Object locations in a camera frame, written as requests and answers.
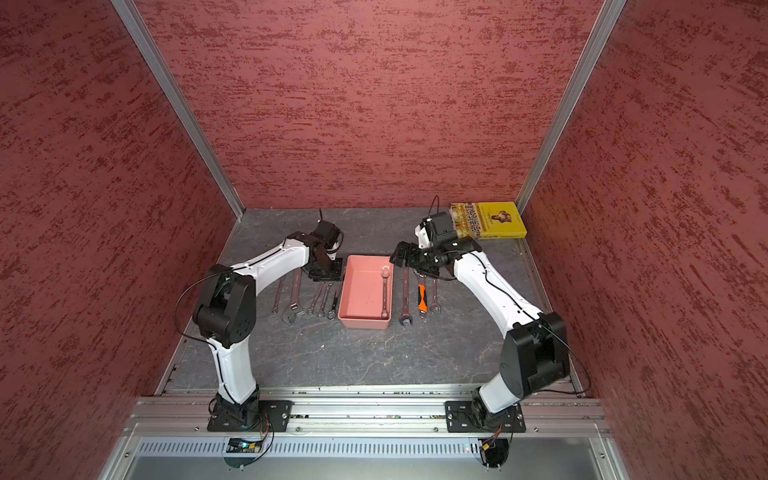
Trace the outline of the orange handled adjustable wrench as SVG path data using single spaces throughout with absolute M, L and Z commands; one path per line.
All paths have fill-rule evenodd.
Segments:
M 423 275 L 417 274 L 418 282 L 418 309 L 421 319 L 425 319 L 429 312 L 429 306 L 427 301 L 427 288 L 426 279 Z

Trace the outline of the small combination wrench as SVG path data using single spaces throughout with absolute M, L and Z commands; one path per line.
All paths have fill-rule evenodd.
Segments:
M 285 282 L 285 275 L 282 276 L 278 280 L 278 282 L 277 282 L 277 286 L 276 286 L 276 290 L 275 290 L 275 297 L 274 297 L 274 301 L 273 301 L 272 308 L 271 308 L 271 314 L 272 315 L 276 315 L 278 313 L 278 311 L 279 311 L 280 300 L 281 300 L 281 295 L 282 295 L 282 290 L 283 290 L 284 282 Z

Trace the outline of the small end wrench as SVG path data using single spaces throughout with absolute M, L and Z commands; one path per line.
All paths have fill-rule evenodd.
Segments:
M 320 307 L 319 307 L 319 310 L 317 311 L 317 316 L 320 318 L 322 318 L 325 315 L 328 298 L 330 296 L 330 290 L 331 290 L 331 287 L 334 285 L 334 283 L 335 282 L 327 282 L 323 288 Z

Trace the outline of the pink plastic storage box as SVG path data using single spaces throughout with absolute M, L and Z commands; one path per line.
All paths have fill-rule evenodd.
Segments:
M 380 317 L 384 266 L 391 268 L 389 279 L 390 318 Z M 348 329 L 385 330 L 392 319 L 394 270 L 386 256 L 350 255 L 339 302 L 338 319 Z

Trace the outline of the long silver combination wrench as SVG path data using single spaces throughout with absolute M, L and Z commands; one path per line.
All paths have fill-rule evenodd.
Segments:
M 413 318 L 409 308 L 409 279 L 410 273 L 408 267 L 402 268 L 402 300 L 401 300 L 401 312 L 399 317 L 399 324 L 402 327 L 411 326 L 413 324 Z

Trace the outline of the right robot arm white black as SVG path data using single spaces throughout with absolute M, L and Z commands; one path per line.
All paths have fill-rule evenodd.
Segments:
M 519 294 L 472 239 L 421 248 L 400 242 L 390 262 L 434 279 L 446 269 L 487 310 L 503 337 L 499 373 L 472 393 L 471 422 L 488 430 L 528 396 L 552 393 L 554 382 L 570 375 L 572 350 L 565 321 Z

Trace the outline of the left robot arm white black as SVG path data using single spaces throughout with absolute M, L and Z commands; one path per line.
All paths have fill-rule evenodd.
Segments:
M 341 278 L 342 261 L 336 253 L 344 234 L 334 224 L 321 221 L 311 233 L 295 232 L 265 253 L 232 266 L 216 264 L 179 297 L 199 287 L 191 318 L 199 329 L 186 334 L 179 321 L 174 327 L 184 338 L 206 345 L 214 359 L 217 393 L 209 413 L 208 429 L 214 432 L 254 431 L 283 426 L 271 421 L 260 405 L 259 386 L 252 372 L 249 341 L 257 320 L 257 297 L 285 275 L 307 273 L 312 280 Z

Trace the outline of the yellow cardboard box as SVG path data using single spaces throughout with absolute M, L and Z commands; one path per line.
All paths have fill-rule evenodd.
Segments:
M 514 202 L 452 203 L 450 213 L 459 237 L 520 239 L 527 235 Z

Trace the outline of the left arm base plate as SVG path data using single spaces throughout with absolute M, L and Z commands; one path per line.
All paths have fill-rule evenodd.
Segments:
M 207 431 L 245 434 L 269 429 L 283 433 L 287 430 L 293 406 L 290 400 L 255 400 L 238 406 L 216 397 Z

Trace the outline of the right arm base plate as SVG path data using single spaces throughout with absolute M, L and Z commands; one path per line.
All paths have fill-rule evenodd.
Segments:
M 449 433 L 525 433 L 526 425 L 520 405 L 489 413 L 480 402 L 447 401 L 444 403 Z

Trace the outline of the aluminium front rail frame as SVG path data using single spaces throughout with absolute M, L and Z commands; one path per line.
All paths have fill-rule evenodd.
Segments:
M 269 388 L 261 400 L 294 403 L 287 430 L 275 432 L 262 459 L 381 458 L 480 461 L 487 433 L 449 433 L 444 403 L 471 401 L 471 384 Z M 139 399 L 101 476 L 125 479 L 149 457 L 224 459 L 230 438 L 259 432 L 208 432 L 206 395 Z M 536 394 L 518 404 L 526 432 L 513 434 L 510 452 L 525 440 L 573 440 L 585 445 L 600 479 L 625 479 L 627 470 L 600 400 Z

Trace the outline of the right aluminium corner post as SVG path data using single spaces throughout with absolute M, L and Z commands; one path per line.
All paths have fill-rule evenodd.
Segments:
M 521 214 L 525 212 L 533 198 L 535 189 L 551 160 L 560 137 L 568 125 L 625 5 L 625 0 L 605 0 L 601 5 L 594 25 L 553 115 L 550 126 L 516 198 L 515 203 Z

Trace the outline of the aluminium corner post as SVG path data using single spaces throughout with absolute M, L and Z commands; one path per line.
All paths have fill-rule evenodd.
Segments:
M 155 80 L 161 87 L 177 118 L 206 165 L 220 192 L 224 196 L 235 218 L 240 221 L 246 208 L 229 180 L 213 146 L 207 139 L 192 108 L 175 80 L 166 60 L 141 16 L 136 3 L 127 0 L 112 0 L 121 22 L 138 48 Z
M 521 214 L 525 212 L 533 198 L 535 189 L 551 160 L 560 137 L 568 125 L 625 5 L 625 0 L 605 0 L 601 5 L 594 25 L 553 115 L 550 126 L 516 198 L 515 203 Z

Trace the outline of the left aluminium corner post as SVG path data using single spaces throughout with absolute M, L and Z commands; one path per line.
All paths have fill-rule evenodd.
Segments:
M 138 48 L 155 80 L 161 87 L 177 118 L 206 165 L 220 192 L 224 196 L 235 218 L 240 221 L 246 208 L 229 180 L 213 146 L 207 139 L 192 108 L 175 80 L 166 60 L 141 16 L 136 3 L 127 0 L 112 0 L 121 22 Z

